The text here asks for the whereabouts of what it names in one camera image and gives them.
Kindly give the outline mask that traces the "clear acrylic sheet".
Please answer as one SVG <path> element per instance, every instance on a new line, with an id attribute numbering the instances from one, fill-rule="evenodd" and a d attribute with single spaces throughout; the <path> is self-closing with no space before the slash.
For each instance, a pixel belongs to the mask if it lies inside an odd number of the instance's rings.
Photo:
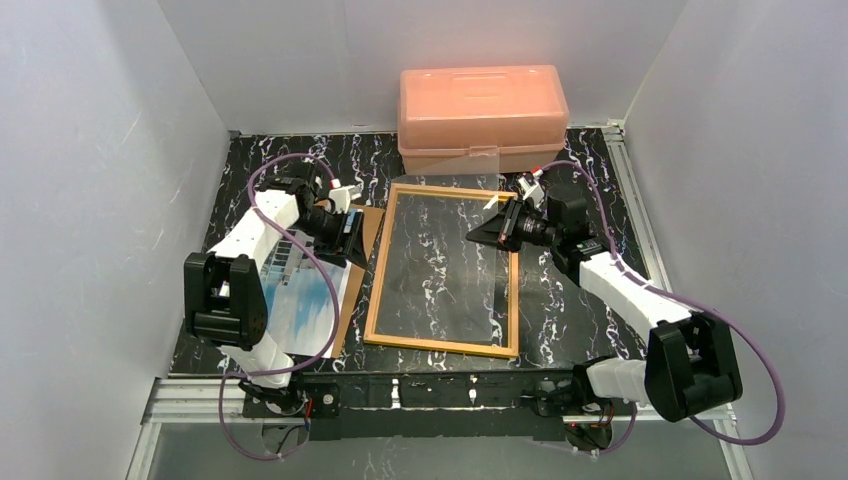
<path id="1" fill-rule="evenodd" d="M 503 347 L 508 258 L 466 235 L 497 211 L 486 201 L 433 188 L 498 190 L 494 172 L 395 178 L 392 225 L 375 332 Z"/>

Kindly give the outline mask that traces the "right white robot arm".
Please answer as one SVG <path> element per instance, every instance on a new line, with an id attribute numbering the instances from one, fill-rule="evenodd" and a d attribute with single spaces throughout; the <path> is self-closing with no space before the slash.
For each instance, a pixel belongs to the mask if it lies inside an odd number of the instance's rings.
<path id="1" fill-rule="evenodd" d="M 606 356 L 575 366 L 570 385 L 560 392 L 566 399 L 580 405 L 603 399 L 650 404 L 663 419 L 677 422 L 742 396 L 729 325 L 650 291 L 644 278 L 614 258 L 609 242 L 592 232 L 584 198 L 561 189 L 550 191 L 541 204 L 510 198 L 465 238 L 506 252 L 525 244 L 546 248 L 561 273 L 600 298 L 645 341 L 642 360 Z"/>

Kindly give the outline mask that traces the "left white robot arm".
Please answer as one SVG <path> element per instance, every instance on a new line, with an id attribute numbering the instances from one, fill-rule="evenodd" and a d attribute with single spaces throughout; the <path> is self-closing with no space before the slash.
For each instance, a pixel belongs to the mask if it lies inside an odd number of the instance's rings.
<path id="1" fill-rule="evenodd" d="M 183 266 L 184 328 L 265 390 L 289 386 L 297 355 L 328 355 L 344 283 L 367 263 L 356 185 L 275 177 L 223 240 Z"/>

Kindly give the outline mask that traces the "yellow wooden picture frame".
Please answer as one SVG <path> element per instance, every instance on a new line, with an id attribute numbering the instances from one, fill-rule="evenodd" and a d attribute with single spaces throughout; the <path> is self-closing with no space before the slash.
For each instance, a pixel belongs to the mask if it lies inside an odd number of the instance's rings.
<path id="1" fill-rule="evenodd" d="M 493 206 L 497 211 L 503 204 L 513 198 L 513 193 L 505 191 L 488 192 L 486 190 L 473 189 L 458 189 L 451 188 L 442 189 L 440 187 L 433 188 L 433 193 L 444 193 L 448 196 L 457 195 L 458 197 L 472 198 L 484 200 L 488 206 Z M 380 246 L 376 262 L 374 285 L 372 288 L 369 309 L 367 313 L 366 326 L 363 335 L 363 340 L 369 344 L 377 344 L 383 346 L 409 348 L 418 350 L 444 351 L 456 354 L 475 355 L 495 358 L 515 358 L 519 354 L 519 256 L 516 253 L 504 253 L 508 258 L 508 276 L 505 279 L 507 293 L 505 296 L 505 308 L 507 313 L 507 336 L 508 341 L 503 347 L 486 346 L 479 344 L 456 343 L 449 341 L 424 340 L 418 338 L 405 338 L 378 335 L 375 332 L 377 310 L 380 303 L 380 284 L 383 280 L 384 268 L 388 250 L 388 236 L 392 225 L 392 213 L 394 210 L 393 202 L 396 194 L 390 188 L 386 215 L 383 224 L 383 230 L 380 238 Z"/>

